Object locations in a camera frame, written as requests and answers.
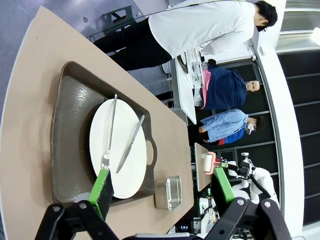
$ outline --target man in white shirt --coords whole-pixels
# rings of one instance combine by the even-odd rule
[[[203,54],[229,51],[273,26],[276,8],[265,1],[186,0],[166,11],[95,41],[104,53],[119,49],[111,58],[126,71],[155,67],[186,50],[211,41]]]

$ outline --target wall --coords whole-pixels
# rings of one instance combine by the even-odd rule
[[[302,230],[302,236],[305,238],[305,240],[319,240],[320,239],[320,221],[304,226]]]
[[[257,50],[262,75],[271,101],[279,153],[281,211],[292,237],[302,233],[304,216],[304,172],[300,135],[287,81],[276,51]]]
[[[298,38],[283,38],[279,39],[276,52],[277,53],[288,53],[296,51],[308,51],[308,50],[319,50],[320,46],[317,45],[310,37],[298,37]]]
[[[261,45],[266,45],[266,46],[273,47],[275,49],[277,47],[287,1],[286,0],[267,0],[266,2],[275,6],[276,12],[278,15],[278,20],[274,26],[269,27],[266,31],[260,32],[258,37],[257,48],[259,48]]]

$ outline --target person in blue shirt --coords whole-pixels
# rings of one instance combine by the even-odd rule
[[[250,135],[252,131],[261,129],[264,125],[265,121],[262,116],[252,118],[239,109],[232,109],[209,116],[197,124],[189,125],[189,145],[232,143],[242,138],[245,131]]]

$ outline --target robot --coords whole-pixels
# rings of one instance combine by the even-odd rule
[[[270,176],[270,173],[261,167],[255,167],[251,160],[249,159],[249,153],[243,152],[241,155],[244,160],[240,163],[239,167],[233,168],[231,165],[235,166],[235,161],[228,161],[228,174],[230,176],[241,178],[241,183],[234,185],[232,190],[235,192],[249,187],[250,199],[254,204],[260,202],[259,195],[264,193],[267,195],[268,199],[275,201],[279,205],[277,194],[274,188],[274,182]]]

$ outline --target navy jacket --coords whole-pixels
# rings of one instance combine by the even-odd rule
[[[245,103],[247,88],[238,71],[213,65],[208,65],[208,70],[211,78],[204,110],[233,108]]]

